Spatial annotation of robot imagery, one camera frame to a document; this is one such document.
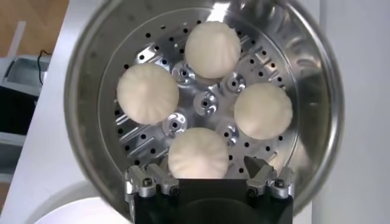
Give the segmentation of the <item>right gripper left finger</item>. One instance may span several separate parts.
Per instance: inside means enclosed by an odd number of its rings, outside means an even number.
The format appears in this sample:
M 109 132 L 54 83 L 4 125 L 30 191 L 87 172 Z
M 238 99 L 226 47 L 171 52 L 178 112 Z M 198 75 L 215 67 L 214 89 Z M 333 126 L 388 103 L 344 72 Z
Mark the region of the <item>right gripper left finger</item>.
M 134 196 L 151 198 L 161 193 L 167 196 L 179 194 L 179 181 L 169 176 L 156 164 L 148 164 L 144 169 L 130 166 L 124 173 L 124 198 L 131 201 Z

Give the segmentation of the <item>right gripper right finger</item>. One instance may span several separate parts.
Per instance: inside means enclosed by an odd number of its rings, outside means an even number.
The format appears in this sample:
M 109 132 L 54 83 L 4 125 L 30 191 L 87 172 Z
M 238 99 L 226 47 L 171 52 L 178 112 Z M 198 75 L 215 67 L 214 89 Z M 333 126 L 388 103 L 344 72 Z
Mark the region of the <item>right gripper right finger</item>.
M 246 183 L 250 197 L 260 197 L 270 191 L 273 198 L 288 198 L 294 196 L 293 171 L 287 166 L 277 170 L 265 160 L 250 156 L 244 157 L 244 165 L 249 179 Z

